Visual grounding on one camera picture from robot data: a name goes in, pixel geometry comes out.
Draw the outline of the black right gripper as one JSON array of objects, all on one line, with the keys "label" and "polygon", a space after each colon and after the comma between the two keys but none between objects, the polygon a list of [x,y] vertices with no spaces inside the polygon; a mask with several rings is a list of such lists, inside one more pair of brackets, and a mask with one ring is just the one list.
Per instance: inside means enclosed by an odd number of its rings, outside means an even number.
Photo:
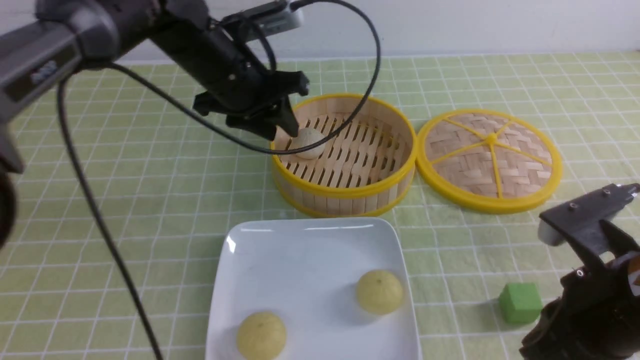
[{"label": "black right gripper", "polygon": [[[538,239],[569,244],[583,267],[566,275],[562,296],[542,308],[522,339],[522,358],[627,360],[638,353],[639,244],[613,223],[638,193],[638,183],[612,183],[540,213]],[[605,264],[605,253],[615,259]]]}]

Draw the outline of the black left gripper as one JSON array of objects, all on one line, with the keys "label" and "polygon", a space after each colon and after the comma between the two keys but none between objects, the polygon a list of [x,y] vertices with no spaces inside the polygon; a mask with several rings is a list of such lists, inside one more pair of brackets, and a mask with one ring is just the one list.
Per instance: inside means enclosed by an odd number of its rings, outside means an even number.
[{"label": "black left gripper", "polygon": [[[193,100],[201,116],[227,115],[226,126],[274,141],[277,128],[292,138],[300,125],[289,96],[309,93],[310,82],[302,71],[272,70],[262,64],[243,39],[250,23],[228,33],[207,14],[167,14],[151,41],[192,79],[203,92]],[[272,109],[272,119],[256,115]]]}]

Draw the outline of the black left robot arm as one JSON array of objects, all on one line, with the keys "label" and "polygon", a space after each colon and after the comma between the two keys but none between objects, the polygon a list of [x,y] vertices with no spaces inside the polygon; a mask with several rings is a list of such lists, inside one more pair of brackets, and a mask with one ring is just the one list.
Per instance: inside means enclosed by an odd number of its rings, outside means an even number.
[{"label": "black left robot arm", "polygon": [[66,76],[103,69],[142,42],[152,41],[205,91],[195,96],[201,116],[272,141],[277,130],[297,136],[290,95],[306,96],[302,71],[277,70],[268,35],[299,23],[286,0],[275,0],[220,21],[204,0],[39,0],[36,20],[0,39],[1,242],[18,216],[9,174],[25,170],[9,123]]}]

